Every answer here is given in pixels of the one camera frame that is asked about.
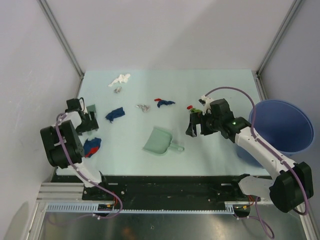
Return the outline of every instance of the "blue towel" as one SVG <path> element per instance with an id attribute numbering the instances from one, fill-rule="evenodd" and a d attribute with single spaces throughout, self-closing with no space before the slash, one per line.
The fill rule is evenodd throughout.
<path id="1" fill-rule="evenodd" d="M 120 107 L 120 108 L 118 108 L 116 110 L 113 110 L 112 112 L 108 113 L 107 116 L 105 116 L 105 118 L 107 120 L 109 120 L 110 123 L 112 123 L 114 119 L 120 118 L 120 117 L 124 116 L 125 114 L 126 113 L 124 111 L 124 108 Z"/>
<path id="2" fill-rule="evenodd" d="M 161 105 L 171 105 L 171 104 L 176 104 L 174 101 L 166 101 L 166 100 L 160 100 L 158 101 L 158 108 L 160 108 Z"/>
<path id="3" fill-rule="evenodd" d="M 85 143 L 83 144 L 84 156 L 86 158 L 91 158 L 91 156 L 99 150 L 100 145 L 101 138 L 95 137 L 92 140 L 85 140 Z"/>

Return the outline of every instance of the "crumpled paper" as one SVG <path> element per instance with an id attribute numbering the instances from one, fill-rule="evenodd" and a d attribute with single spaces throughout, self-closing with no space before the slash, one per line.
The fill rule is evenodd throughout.
<path id="1" fill-rule="evenodd" d="M 212 99 L 211 97 L 202 95 L 201 100 L 205 101 L 205 104 L 203 105 L 203 110 L 202 110 L 202 114 L 205 115 L 208 109 L 211 110 L 210 103 L 213 102 L 214 99 Z"/>
<path id="2" fill-rule="evenodd" d="M 121 90 L 122 90 L 122 87 L 119 86 L 114 90 L 114 93 L 118 94 L 121 92 Z"/>
<path id="3" fill-rule="evenodd" d="M 135 107 L 142 109 L 142 112 L 144 112 L 144 113 L 148 112 L 149 109 L 150 109 L 150 106 L 148 106 L 148 105 L 142 105 L 142 104 L 138 104 L 138 105 L 135 106 Z"/>
<path id="4" fill-rule="evenodd" d="M 130 76 L 131 76 L 130 73 L 127 73 L 126 75 L 120 74 L 118 78 L 113 80 L 113 82 L 108 85 L 108 87 L 112 87 L 116 83 L 120 83 L 120 84 L 126 83 L 128 82 L 128 78 L 130 78 Z"/>

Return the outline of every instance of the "red cloth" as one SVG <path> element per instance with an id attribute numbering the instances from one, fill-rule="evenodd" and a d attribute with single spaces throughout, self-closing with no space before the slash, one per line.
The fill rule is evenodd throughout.
<path id="1" fill-rule="evenodd" d="M 98 152 L 98 150 L 99 150 L 99 147 L 98 147 L 98 146 L 92 147 L 92 148 L 90 149 L 90 152 L 88 152 L 88 154 L 85 155 L 85 157 L 86 157 L 86 158 L 88 158 L 89 156 L 91 157 L 91 155 L 93 155 L 93 154 L 95 154 L 96 152 Z"/>

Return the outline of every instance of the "dustpan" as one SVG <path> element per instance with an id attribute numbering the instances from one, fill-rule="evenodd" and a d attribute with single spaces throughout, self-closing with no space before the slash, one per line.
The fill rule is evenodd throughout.
<path id="1" fill-rule="evenodd" d="M 172 143 L 172 138 L 173 136 L 170 132 L 154 127 L 148 141 L 143 147 L 143 150 L 158 156 L 164 155 L 168 149 L 183 152 L 185 148 Z"/>

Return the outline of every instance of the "white wall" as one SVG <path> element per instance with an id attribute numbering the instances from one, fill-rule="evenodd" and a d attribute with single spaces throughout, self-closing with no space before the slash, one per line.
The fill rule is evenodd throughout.
<path id="1" fill-rule="evenodd" d="M 315 142 L 294 156 L 312 168 L 314 197 L 310 199 L 320 223 L 320 1 L 307 0 L 262 74 L 269 98 L 289 101 L 312 120 Z"/>
<path id="2" fill-rule="evenodd" d="M 85 70 L 256 70 L 292 2 L 48 0 Z"/>
<path id="3" fill-rule="evenodd" d="M 36 0 L 0 9 L 0 239 L 18 209 L 23 226 L 40 184 L 52 172 L 40 129 L 75 96 L 79 79 Z M 17 222 L 7 239 L 20 233 Z"/>

